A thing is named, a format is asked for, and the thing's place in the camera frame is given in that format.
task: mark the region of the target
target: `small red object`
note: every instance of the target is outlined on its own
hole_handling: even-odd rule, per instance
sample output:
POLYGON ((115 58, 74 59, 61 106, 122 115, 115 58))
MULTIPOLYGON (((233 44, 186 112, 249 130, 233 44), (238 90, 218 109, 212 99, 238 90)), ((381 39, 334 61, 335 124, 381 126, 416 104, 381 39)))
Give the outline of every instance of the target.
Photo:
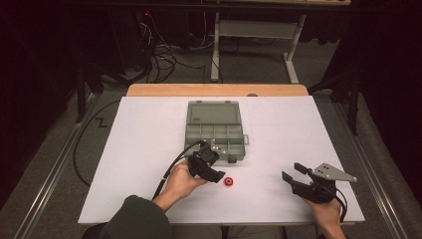
POLYGON ((231 178, 231 177, 224 178, 224 185, 226 185, 226 186, 233 185, 233 178, 231 178))

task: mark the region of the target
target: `hand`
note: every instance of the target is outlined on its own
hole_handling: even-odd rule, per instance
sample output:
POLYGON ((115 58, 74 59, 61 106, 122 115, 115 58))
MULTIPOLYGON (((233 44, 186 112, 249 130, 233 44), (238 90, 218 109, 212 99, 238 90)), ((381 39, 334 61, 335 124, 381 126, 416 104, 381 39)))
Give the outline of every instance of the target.
POLYGON ((307 199, 304 202, 311 208, 316 224, 322 230, 326 239, 343 239, 345 238, 340 227, 340 211, 341 205, 333 199, 329 203, 314 203, 307 199))
POLYGON ((205 179, 192 177, 185 160, 171 169, 164 190, 152 201, 166 212, 176 202, 189 196, 196 187, 207 182, 205 179))

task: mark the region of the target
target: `metal rail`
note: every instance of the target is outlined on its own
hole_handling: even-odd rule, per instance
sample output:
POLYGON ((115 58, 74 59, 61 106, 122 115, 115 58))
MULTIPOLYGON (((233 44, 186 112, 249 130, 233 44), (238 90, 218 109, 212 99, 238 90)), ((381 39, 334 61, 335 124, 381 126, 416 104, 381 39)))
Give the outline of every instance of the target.
POLYGON ((347 133, 353 143, 354 148, 358 154, 359 164, 362 168, 363 175, 368 181, 368 186, 372 191, 373 197, 379 207, 379 210, 384 217, 384 221, 390 230, 391 236, 395 239, 407 239, 407 234, 400 222, 399 218, 396 215, 395 209, 385 193, 384 188, 382 187, 363 147, 360 143, 358 136, 354 135, 347 124, 347 115, 346 110, 340 104, 333 104, 335 112, 343 120, 341 121, 344 128, 347 130, 347 133))
POLYGON ((62 175, 63 170, 65 169, 67 162, 69 160, 69 153, 72 152, 73 147, 75 146, 76 140, 80 135, 82 129, 84 128, 85 123, 87 123, 88 116, 93 110, 96 102, 99 97, 96 97, 94 94, 91 94, 88 98, 88 109, 87 113, 82 118, 81 122, 77 123, 73 128, 71 134, 65 142, 58 158, 56 159, 55 164, 50 170, 49 175, 44 181, 43 186, 39 190, 34 202, 31 205, 31 208, 28 210, 27 215, 22 221, 19 229, 17 230, 14 239, 26 239, 30 238, 31 233, 33 232, 35 226, 37 225, 38 220, 41 217, 41 214, 44 211, 44 208, 47 205, 53 191, 62 175))

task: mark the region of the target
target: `person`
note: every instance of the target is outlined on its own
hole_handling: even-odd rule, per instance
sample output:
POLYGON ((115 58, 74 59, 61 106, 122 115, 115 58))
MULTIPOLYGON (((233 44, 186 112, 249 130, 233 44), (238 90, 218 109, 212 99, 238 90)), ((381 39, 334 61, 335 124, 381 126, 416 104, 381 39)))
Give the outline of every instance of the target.
MULTIPOLYGON (((103 227, 100 238, 205 238, 197 233, 207 233, 206 238, 221 238, 220 227, 212 226, 203 227, 203 230, 193 230, 195 234, 189 236, 185 234, 189 233, 189 227, 171 228, 165 215, 165 212, 175 203, 189 196, 195 188, 205 183, 207 183, 205 179, 190 175, 187 161, 180 162, 172 168, 163 191, 152 201, 136 195, 129 196, 121 209, 103 227)), ((306 199, 304 202, 311 208, 316 224, 321 229, 324 238, 346 238, 339 222, 340 204, 335 199, 330 203, 321 204, 306 199)), ((233 226, 230 227, 228 234, 229 238, 231 238, 231 234, 233 234, 232 238, 281 238, 280 230, 275 226, 233 226)))

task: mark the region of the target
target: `gray carpet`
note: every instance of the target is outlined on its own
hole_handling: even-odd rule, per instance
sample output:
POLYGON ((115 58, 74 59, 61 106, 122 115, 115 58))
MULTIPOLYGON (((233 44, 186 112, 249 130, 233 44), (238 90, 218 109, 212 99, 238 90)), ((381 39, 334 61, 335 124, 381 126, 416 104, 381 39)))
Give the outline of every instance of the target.
MULTIPOLYGON (((287 84, 289 81, 286 69, 278 51, 283 44, 277 43, 270 46, 241 44, 235 54, 223 53, 220 70, 224 83, 287 84)), ((230 42, 222 44, 222 49, 226 51, 233 51, 233 47, 237 48, 230 42)), ((336 44, 320 46, 315 42, 300 43, 294 63, 301 84, 308 87, 319 82, 335 47, 336 44)), ((176 65, 175 72, 165 83, 209 83, 210 50, 194 52, 175 50, 174 56, 180 63, 195 67, 205 65, 206 68, 203 71, 176 65)), ((156 70, 151 73, 150 81, 156 73, 156 70)), ((93 110, 88 119, 108 104, 118 101, 125 92, 124 87, 111 82, 105 83, 103 94, 96 95, 91 101, 96 103, 92 106, 93 110)), ((419 204, 413 198, 382 143, 364 99, 360 98, 359 102, 358 137, 350 136, 344 124, 341 109, 346 108, 347 105, 332 104, 329 100, 329 92, 318 92, 315 100, 344 169, 359 178, 359 182, 352 184, 352 187, 366 220, 353 226, 344 226, 345 233, 350 238, 398 238, 386 220, 385 213, 380 209, 379 200, 374 197, 371 178, 367 176, 364 165, 360 161, 359 149, 356 149, 356 141, 358 141, 368 158, 368 163, 372 165, 376 177, 385 190, 397 219, 403 225, 407 238, 422 238, 422 231, 418 225, 422 221, 419 204)), ((88 182, 91 182, 94 177, 117 105, 112 104, 100 112, 87 124, 87 130, 80 139, 76 151, 76 162, 82 177, 88 182)), ((76 96, 70 99, 68 106, 68 110, 46 133, 44 143, 0 212, 0 238, 14 237, 44 180, 48 177, 50 169, 60 155, 68 136, 75 127, 84 127, 84 125, 75 124, 76 96)), ((88 227, 79 225, 77 221, 88 191, 89 189, 75 173, 71 152, 66 158, 66 165, 63 167, 63 173, 53 193, 48 198, 35 227, 29 230, 27 238, 81 238, 88 227)), ((315 237, 315 228, 312 226, 288 227, 287 232, 289 238, 315 237)))

